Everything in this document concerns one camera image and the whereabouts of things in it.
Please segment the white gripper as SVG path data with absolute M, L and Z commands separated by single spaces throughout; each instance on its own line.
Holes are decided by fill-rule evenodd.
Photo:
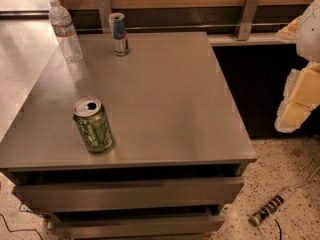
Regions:
M 309 62 L 301 71 L 288 75 L 274 126 L 278 132 L 299 129 L 320 105 L 320 0 L 314 0 L 302 16 L 280 29 L 275 38 L 295 43 L 297 54 Z

